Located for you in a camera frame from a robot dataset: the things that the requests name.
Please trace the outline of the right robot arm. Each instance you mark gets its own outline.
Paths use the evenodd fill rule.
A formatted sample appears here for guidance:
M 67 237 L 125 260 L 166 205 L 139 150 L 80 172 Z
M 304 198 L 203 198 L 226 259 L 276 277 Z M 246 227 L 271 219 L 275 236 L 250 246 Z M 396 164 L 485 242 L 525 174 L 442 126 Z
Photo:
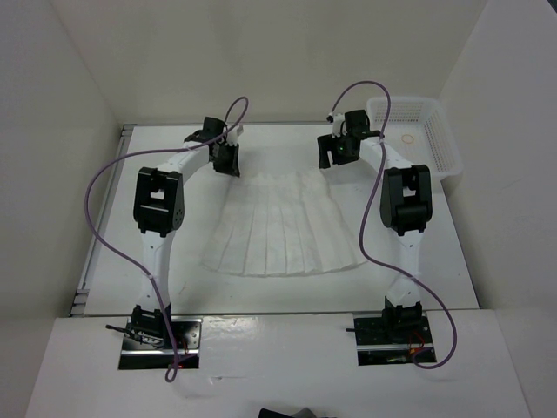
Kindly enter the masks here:
M 430 170 L 401 156 L 372 130 L 364 110 L 331 112 L 326 120 L 332 132 L 318 137 L 319 168 L 361 159 L 375 169 L 381 176 L 381 186 L 374 189 L 380 193 L 379 216 L 400 245 L 397 276 L 386 292 L 379 324 L 356 326 L 355 332 L 368 345 L 401 344 L 419 331 L 423 318 L 416 274 L 420 243 L 433 216 Z

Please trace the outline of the white pleated skirt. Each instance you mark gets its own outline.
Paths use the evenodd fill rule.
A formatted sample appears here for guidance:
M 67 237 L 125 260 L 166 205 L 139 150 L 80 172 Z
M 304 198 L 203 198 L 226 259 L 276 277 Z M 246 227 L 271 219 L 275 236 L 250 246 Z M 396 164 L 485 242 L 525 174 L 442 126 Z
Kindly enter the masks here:
M 234 179 L 202 265 L 242 277 L 309 276 L 364 263 L 322 172 Z

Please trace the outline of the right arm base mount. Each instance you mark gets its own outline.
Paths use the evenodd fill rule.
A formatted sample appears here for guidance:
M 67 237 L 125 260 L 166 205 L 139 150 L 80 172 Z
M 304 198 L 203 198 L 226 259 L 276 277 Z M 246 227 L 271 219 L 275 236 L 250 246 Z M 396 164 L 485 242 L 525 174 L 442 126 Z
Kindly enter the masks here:
M 418 325 L 388 330 L 379 315 L 355 315 L 346 332 L 355 339 L 359 366 L 412 364 L 413 356 L 426 365 L 437 361 L 428 318 Z

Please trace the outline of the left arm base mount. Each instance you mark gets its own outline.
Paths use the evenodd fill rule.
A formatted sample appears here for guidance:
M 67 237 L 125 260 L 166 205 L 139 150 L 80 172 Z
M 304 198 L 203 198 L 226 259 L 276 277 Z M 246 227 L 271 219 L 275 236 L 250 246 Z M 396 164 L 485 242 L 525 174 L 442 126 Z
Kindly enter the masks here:
M 201 318 L 173 316 L 171 328 L 178 350 L 178 369 L 198 369 L 202 336 Z M 106 325 L 113 334 L 122 336 L 119 370 L 163 370 L 173 363 L 174 350 L 168 340 L 145 333 L 133 333 L 131 320 L 124 327 Z

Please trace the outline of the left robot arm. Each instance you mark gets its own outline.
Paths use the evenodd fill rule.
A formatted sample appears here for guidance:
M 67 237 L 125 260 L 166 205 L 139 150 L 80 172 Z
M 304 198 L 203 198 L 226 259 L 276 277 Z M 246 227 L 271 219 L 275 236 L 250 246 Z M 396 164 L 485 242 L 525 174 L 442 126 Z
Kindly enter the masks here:
M 179 152 L 156 167 L 139 170 L 133 206 L 143 244 L 142 266 L 150 290 L 141 293 L 131 314 L 128 333 L 152 347 L 171 345 L 171 298 L 169 271 L 171 247 L 185 219 L 185 183 L 211 164 L 218 173 L 237 177 L 242 125 L 228 125 L 207 117 L 201 129 L 189 135 Z

